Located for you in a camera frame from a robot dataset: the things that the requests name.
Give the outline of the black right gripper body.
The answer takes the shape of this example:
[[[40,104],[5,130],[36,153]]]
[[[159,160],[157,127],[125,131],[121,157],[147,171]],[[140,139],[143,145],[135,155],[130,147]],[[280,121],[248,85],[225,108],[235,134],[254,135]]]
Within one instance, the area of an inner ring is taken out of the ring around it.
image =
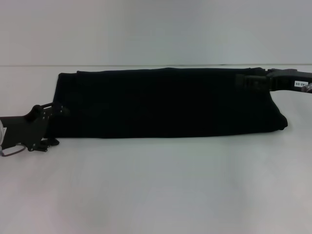
[[[296,69],[269,69],[270,91],[312,92],[312,74]]]

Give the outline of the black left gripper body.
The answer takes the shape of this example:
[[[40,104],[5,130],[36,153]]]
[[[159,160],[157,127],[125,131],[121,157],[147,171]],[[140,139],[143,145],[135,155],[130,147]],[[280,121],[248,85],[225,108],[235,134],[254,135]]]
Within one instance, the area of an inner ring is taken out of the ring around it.
[[[0,118],[0,150],[23,145],[28,151],[34,151],[33,145],[45,136],[50,117],[43,113],[42,105],[35,105],[24,116]]]

